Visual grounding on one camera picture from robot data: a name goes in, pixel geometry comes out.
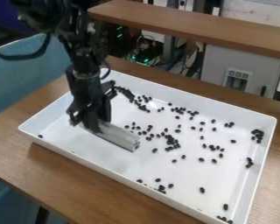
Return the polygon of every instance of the bean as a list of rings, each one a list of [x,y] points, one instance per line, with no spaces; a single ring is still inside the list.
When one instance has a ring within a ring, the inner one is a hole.
[[[203,187],[200,187],[199,190],[201,193],[205,193],[205,191],[206,191],[205,188],[203,188]]]
[[[225,211],[227,211],[227,210],[228,210],[228,204],[224,204],[224,205],[223,205],[223,209],[224,209]]]

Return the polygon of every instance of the black bean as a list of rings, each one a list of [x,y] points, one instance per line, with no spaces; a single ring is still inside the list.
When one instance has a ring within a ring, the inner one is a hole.
[[[201,193],[205,193],[205,191],[206,191],[205,188],[203,188],[203,187],[200,187],[199,190]]]
[[[228,204],[224,204],[224,205],[223,205],[223,209],[224,209],[225,211],[227,211],[227,210],[228,210]]]
[[[158,191],[163,191],[164,189],[165,189],[165,187],[163,185],[159,185],[157,190]]]

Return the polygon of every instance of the white tray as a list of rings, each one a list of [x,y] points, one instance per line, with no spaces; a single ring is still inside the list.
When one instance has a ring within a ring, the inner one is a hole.
[[[124,127],[136,122],[146,129],[151,124],[154,127],[151,133],[154,134],[168,128],[179,140],[181,148],[167,152],[164,150],[167,145],[163,138],[153,138],[148,142],[142,136],[140,148],[130,152],[81,127],[73,128],[65,114],[72,101],[70,93],[41,110],[20,125],[19,129],[33,142],[201,221],[226,223],[216,218],[219,215],[233,220],[234,224],[246,223],[277,119],[115,71],[108,77],[108,80],[111,79],[116,81],[116,85],[129,88],[135,95],[153,97],[148,106],[151,113],[146,113],[119,94],[112,100],[114,125]],[[191,111],[197,110],[199,115],[190,121],[190,116],[185,113],[177,120],[177,114],[171,112],[167,102]],[[158,113],[157,109],[161,107],[165,110]],[[212,119],[216,119],[215,124],[211,123]],[[201,126],[200,122],[206,122],[206,125]],[[224,123],[230,122],[234,122],[235,126],[225,128]],[[182,125],[179,134],[174,133],[178,124]],[[199,132],[199,127],[204,128],[203,132]],[[265,133],[260,144],[251,140],[251,130],[254,129]],[[218,144],[225,148],[224,158],[218,157],[219,151],[203,149],[203,143]],[[152,153],[153,148],[158,148],[158,152]],[[182,155],[186,155],[186,159],[181,159]],[[247,157],[254,161],[249,169],[245,167]],[[211,162],[213,158],[217,159],[217,164]],[[143,184],[137,183],[137,179],[142,179]],[[174,187],[166,189],[166,194],[153,190],[160,184],[167,188],[170,183]],[[204,194],[200,193],[200,187],[206,189]],[[228,211],[223,210],[223,204],[229,205]]]

